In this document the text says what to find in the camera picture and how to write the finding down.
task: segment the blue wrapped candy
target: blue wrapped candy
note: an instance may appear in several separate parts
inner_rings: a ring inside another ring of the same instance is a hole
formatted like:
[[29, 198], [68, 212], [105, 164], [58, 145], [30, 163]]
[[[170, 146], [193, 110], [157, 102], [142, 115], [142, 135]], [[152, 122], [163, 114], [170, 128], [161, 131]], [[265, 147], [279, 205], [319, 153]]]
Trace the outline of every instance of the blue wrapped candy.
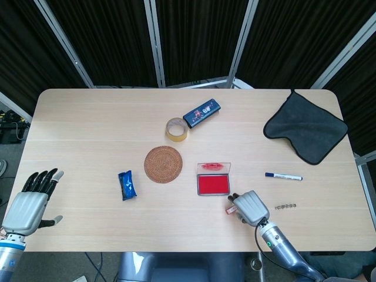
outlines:
[[122, 187], [123, 201], [137, 196], [132, 182], [132, 171], [128, 170], [127, 172], [121, 172], [118, 175]]

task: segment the roll of tape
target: roll of tape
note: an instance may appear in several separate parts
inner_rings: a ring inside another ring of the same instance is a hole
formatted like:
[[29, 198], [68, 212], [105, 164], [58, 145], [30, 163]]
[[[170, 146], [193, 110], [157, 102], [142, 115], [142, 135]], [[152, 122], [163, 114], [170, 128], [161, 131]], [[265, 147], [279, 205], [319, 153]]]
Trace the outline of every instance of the roll of tape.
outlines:
[[[183, 134], [181, 135], [174, 135], [170, 132], [170, 129], [173, 126], [180, 126], [183, 128]], [[179, 117], [174, 117], [173, 119], [170, 119], [166, 124], [166, 134], [168, 138], [174, 142], [181, 142], [185, 138], [187, 138], [188, 135], [188, 125], [184, 119], [181, 119]]]

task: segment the round rattan coaster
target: round rattan coaster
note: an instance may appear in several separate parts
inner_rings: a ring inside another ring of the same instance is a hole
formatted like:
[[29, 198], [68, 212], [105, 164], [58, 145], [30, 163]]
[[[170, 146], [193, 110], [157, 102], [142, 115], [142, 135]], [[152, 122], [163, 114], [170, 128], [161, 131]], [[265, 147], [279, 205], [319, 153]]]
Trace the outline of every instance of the round rattan coaster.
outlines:
[[151, 150], [143, 164], [146, 175], [154, 182], [167, 183], [182, 171], [183, 160], [177, 150], [161, 146]]

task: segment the red object in case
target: red object in case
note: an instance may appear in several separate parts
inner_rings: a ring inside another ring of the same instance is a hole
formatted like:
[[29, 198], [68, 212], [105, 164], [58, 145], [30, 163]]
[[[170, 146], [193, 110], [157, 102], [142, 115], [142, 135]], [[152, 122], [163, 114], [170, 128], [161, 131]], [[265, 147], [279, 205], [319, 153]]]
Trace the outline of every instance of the red object in case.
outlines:
[[199, 195], [230, 194], [228, 174], [199, 174], [197, 184]]

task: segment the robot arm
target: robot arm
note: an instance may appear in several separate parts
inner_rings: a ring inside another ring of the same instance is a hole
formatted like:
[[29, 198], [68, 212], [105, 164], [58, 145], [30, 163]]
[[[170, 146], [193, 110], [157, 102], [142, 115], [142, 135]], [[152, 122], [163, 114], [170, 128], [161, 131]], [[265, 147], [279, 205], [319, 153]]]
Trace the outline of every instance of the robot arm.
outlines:
[[62, 216], [56, 216], [52, 220], [42, 220], [51, 194], [64, 174], [59, 172], [54, 175], [57, 171], [53, 169], [50, 172], [32, 174], [22, 191], [16, 195], [3, 222], [6, 239], [0, 240], [1, 282], [11, 280], [26, 247], [25, 237], [33, 234], [38, 228], [54, 226], [62, 220]]
[[312, 268], [300, 256], [278, 226], [275, 223], [268, 221], [270, 215], [269, 210], [255, 191], [252, 190], [241, 196], [235, 193], [232, 196], [229, 196], [229, 200], [237, 207], [237, 212], [239, 213], [241, 221], [256, 227], [255, 238], [257, 246], [260, 248], [256, 237], [257, 229], [259, 229], [262, 238], [267, 243], [273, 254], [277, 257], [283, 268], [298, 275], [296, 282], [354, 281], [334, 277], [325, 280], [324, 276], [320, 272]]

